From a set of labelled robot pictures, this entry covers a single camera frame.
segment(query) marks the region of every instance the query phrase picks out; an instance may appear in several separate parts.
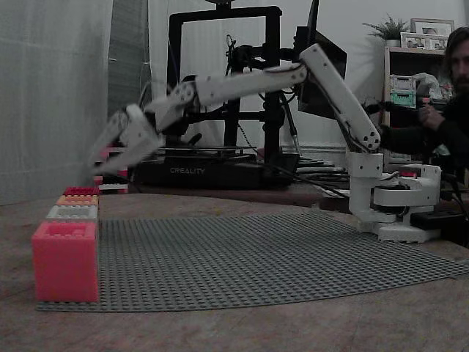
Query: computer monitor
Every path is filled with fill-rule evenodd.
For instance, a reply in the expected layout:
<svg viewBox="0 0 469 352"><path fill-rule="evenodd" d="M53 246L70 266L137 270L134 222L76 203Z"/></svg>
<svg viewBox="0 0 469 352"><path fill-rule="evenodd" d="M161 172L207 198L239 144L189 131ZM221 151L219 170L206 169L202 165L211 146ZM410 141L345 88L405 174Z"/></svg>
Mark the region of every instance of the computer monitor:
<svg viewBox="0 0 469 352"><path fill-rule="evenodd" d="M345 78L347 53L316 30L318 12L319 0L313 0L309 12L308 27L298 27L295 46L299 49L306 49L313 44L319 44L342 78ZM328 119L336 119L328 99L321 89L310 81L306 81L302 85L298 94L298 110Z"/></svg>

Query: gray curtain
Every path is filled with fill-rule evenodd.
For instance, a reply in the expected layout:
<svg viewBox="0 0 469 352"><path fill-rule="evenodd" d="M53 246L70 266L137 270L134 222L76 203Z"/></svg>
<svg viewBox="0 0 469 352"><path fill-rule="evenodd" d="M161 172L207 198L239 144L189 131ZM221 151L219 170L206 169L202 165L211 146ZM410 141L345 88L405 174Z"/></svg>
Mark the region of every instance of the gray curtain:
<svg viewBox="0 0 469 352"><path fill-rule="evenodd" d="M139 101L151 78L148 0L114 0L109 46L108 116ZM148 91L145 102L151 98Z"/></svg>
<svg viewBox="0 0 469 352"><path fill-rule="evenodd" d="M0 0L0 205L81 184L107 115L112 0Z"/></svg>

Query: black shirt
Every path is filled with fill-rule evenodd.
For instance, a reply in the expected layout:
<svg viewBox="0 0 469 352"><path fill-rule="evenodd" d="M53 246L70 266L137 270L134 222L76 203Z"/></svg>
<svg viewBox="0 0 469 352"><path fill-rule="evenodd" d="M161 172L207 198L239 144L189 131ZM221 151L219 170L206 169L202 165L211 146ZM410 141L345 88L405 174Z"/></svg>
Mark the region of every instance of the black shirt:
<svg viewBox="0 0 469 352"><path fill-rule="evenodd" d="M469 168L469 94L453 98L443 112L445 121L436 132L428 128L383 127L382 147L401 154L427 154L444 144L458 169Z"/></svg>

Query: potted plant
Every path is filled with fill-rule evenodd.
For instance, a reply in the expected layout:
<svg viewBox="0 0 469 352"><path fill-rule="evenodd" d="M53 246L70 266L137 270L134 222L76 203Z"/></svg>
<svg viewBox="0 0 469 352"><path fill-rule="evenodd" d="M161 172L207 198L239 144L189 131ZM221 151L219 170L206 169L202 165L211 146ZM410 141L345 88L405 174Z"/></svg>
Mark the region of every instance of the potted plant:
<svg viewBox="0 0 469 352"><path fill-rule="evenodd" d="M391 47L400 47L401 33L409 31L407 22L404 22L401 18L395 21L389 14L388 20L385 23L378 25L363 23L363 25L374 29L374 32L370 33L369 35L384 39L386 46Z"/></svg>

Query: wooden table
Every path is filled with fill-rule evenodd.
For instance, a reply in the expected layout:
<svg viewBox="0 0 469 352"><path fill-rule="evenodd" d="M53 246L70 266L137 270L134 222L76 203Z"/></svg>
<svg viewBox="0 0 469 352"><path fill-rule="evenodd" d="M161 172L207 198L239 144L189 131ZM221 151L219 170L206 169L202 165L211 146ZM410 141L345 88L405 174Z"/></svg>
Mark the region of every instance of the wooden table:
<svg viewBox="0 0 469 352"><path fill-rule="evenodd" d="M469 278L346 298L208 312L34 310L30 237L55 199L0 207L0 351L462 351ZM101 197L102 218L241 216L308 211L287 205L169 195ZM341 221L353 218L336 214ZM469 250L421 248L452 260Z"/></svg>

